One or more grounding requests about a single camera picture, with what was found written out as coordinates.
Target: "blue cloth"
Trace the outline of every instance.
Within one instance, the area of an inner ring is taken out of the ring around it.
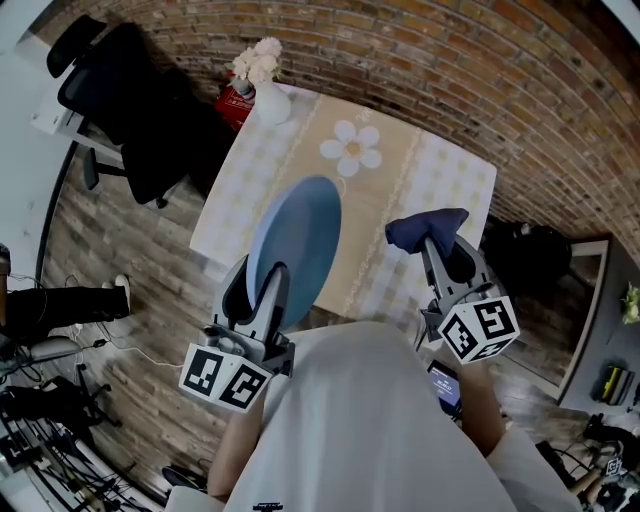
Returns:
[[[448,258],[456,241],[456,233],[467,217],[469,212],[463,208],[443,208],[394,220],[386,225],[384,231],[388,243],[409,254],[421,252],[424,239],[431,237],[440,257]]]

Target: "blue oval plate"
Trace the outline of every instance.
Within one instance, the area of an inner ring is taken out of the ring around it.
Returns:
[[[253,238],[247,262],[251,307],[276,263],[289,269],[290,286],[281,329],[298,323],[320,295],[338,248],[342,207],[331,180],[312,176],[271,203]]]

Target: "white shoe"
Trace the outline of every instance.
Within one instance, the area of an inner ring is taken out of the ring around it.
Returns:
[[[116,286],[122,286],[124,292],[127,295],[127,305],[129,306],[129,313],[131,313],[131,284],[129,278],[124,274],[120,274],[116,277]]]

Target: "office chair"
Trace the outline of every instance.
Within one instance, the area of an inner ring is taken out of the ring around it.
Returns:
[[[95,152],[89,153],[87,187],[95,187],[100,174],[123,176],[138,203],[157,199],[163,206],[164,193],[185,175],[196,183],[203,176],[215,179],[233,130],[193,95],[180,71],[155,68],[135,24],[119,25],[91,46],[105,27],[83,15],[51,48],[47,67],[53,77],[75,61],[58,101],[122,144],[124,170],[98,164]]]

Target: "vase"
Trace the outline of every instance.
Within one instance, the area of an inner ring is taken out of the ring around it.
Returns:
[[[261,121],[266,125],[285,122],[291,113],[291,100],[278,85],[266,80],[256,85],[256,102]]]

